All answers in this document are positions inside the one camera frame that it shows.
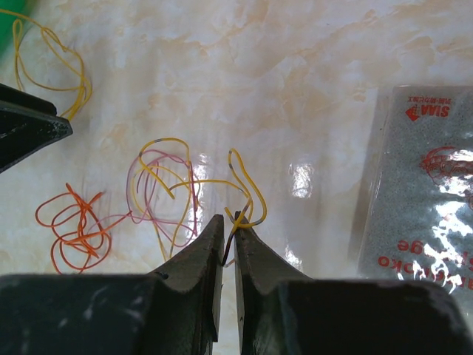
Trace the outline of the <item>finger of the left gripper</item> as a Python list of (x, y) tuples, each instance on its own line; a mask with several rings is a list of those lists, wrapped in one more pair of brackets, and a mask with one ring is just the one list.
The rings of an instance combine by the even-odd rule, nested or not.
[(58, 116), (54, 104), (1, 85), (1, 171), (70, 135), (71, 123)]

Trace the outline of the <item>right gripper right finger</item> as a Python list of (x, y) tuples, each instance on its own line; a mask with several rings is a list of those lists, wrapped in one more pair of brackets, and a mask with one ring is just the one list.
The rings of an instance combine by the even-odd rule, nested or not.
[(297, 354), (289, 326), (290, 282), (312, 279), (265, 244), (253, 229), (235, 236), (236, 305), (241, 354)]

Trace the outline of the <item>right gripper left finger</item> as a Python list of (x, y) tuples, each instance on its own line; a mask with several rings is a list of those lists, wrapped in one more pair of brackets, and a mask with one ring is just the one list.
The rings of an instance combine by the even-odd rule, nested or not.
[(222, 293), (224, 218), (214, 215), (189, 246), (153, 270), (159, 319), (165, 325), (201, 327), (217, 340)]

